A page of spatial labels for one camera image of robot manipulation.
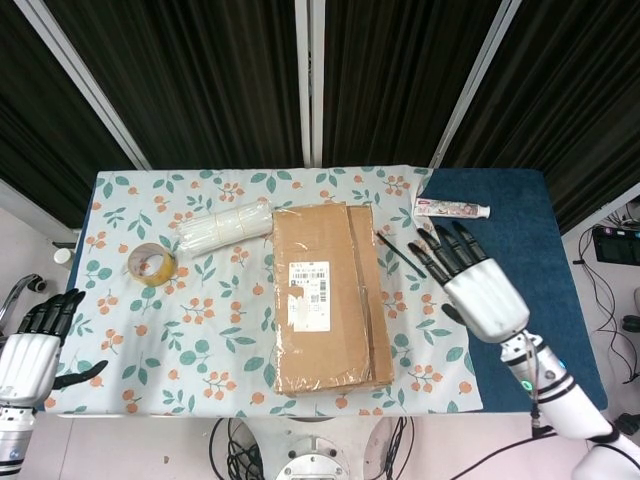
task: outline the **clear tape roll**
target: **clear tape roll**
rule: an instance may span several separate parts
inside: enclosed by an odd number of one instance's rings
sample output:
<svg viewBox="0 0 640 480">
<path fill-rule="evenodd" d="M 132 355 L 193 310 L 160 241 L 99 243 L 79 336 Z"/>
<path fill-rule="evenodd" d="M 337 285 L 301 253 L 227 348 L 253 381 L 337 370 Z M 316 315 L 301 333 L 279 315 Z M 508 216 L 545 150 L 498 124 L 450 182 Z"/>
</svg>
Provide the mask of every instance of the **clear tape roll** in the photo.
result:
<svg viewBox="0 0 640 480">
<path fill-rule="evenodd" d="M 178 227 L 180 249 L 192 257 L 273 230 L 271 207 L 254 202 L 206 217 L 194 218 Z"/>
<path fill-rule="evenodd" d="M 152 257 L 162 258 L 154 270 L 148 271 Z M 127 259 L 129 274 L 149 287 L 157 287 L 168 281 L 175 272 L 176 262 L 164 247 L 157 243 L 143 243 L 136 247 Z"/>
</svg>

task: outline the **white floor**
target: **white floor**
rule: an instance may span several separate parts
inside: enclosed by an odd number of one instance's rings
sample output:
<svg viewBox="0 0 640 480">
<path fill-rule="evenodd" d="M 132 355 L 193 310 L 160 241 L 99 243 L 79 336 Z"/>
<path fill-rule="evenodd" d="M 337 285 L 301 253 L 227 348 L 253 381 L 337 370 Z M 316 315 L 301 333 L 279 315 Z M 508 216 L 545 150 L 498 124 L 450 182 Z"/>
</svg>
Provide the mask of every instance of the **white floor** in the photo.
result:
<svg viewBox="0 0 640 480">
<path fill-rule="evenodd" d="M 54 249 L 46 244 L 46 239 L 2 211 L 0 222 L 3 225 L 0 243 L 8 272 L 0 282 L 0 296 L 8 293 L 18 278 L 32 271 L 51 282 L 51 292 L 63 290 L 68 272 L 53 264 Z M 21 318 L 29 306 L 42 298 L 25 292 L 14 318 Z M 213 419 L 67 419 L 41 414 L 20 478 L 215 478 L 207 453 L 213 424 Z M 451 478 L 493 450 L 527 438 L 529 433 L 526 415 L 460 414 L 418 418 L 413 453 L 402 478 Z M 398 458 L 404 458 L 407 444 L 405 441 Z M 222 448 L 216 451 L 222 461 Z M 380 462 L 379 456 L 372 456 L 374 451 L 372 446 L 367 470 L 372 476 Z M 464 478 L 564 480 L 570 478 L 572 468 L 586 451 L 584 442 L 561 438 L 541 440 L 499 455 Z"/>
</svg>

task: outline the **robotic arm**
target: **robotic arm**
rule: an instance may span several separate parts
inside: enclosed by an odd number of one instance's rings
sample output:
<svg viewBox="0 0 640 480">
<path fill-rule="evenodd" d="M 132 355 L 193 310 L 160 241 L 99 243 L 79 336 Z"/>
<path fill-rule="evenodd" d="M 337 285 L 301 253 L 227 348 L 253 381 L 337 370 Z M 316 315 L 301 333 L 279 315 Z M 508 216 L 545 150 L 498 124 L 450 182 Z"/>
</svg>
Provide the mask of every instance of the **robotic arm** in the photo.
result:
<svg viewBox="0 0 640 480">
<path fill-rule="evenodd" d="M 35 306 L 4 346 L 0 357 L 0 477 L 18 477 L 36 407 L 51 390 L 89 380 L 107 365 L 102 361 L 86 372 L 55 378 L 60 350 L 84 295 L 73 289 Z"/>
<path fill-rule="evenodd" d="M 602 416 L 542 337 L 525 329 L 529 309 L 520 294 L 469 231 L 458 222 L 453 225 L 467 248 L 443 227 L 436 227 L 442 245 L 418 229 L 444 269 L 417 244 L 409 248 L 456 306 L 457 312 L 450 308 L 445 313 L 480 340 L 501 345 L 501 361 L 532 399 L 533 436 L 555 429 L 600 447 L 578 464 L 574 480 L 640 479 L 640 448 Z M 540 427 L 540 412 L 551 426 Z"/>
</svg>

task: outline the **electronic device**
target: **electronic device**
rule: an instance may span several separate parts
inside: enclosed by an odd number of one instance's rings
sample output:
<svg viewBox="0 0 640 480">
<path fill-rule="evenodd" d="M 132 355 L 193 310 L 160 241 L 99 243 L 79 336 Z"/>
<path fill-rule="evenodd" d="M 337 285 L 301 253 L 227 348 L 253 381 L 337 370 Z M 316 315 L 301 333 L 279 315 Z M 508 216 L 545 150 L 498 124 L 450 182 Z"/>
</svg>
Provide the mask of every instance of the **electronic device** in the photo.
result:
<svg viewBox="0 0 640 480">
<path fill-rule="evenodd" d="M 593 245 L 599 262 L 640 266 L 640 231 L 596 227 Z"/>
</svg>

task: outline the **toothpaste tube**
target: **toothpaste tube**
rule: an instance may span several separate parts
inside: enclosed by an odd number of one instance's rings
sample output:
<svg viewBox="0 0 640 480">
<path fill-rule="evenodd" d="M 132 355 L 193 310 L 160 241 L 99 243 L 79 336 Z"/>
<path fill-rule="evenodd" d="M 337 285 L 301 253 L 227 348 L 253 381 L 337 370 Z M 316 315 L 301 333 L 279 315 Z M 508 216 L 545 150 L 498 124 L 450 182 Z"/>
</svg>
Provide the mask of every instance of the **toothpaste tube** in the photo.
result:
<svg viewBox="0 0 640 480">
<path fill-rule="evenodd" d="M 415 217 L 489 218 L 491 209 L 475 203 L 447 202 L 418 198 L 413 208 Z"/>
</svg>

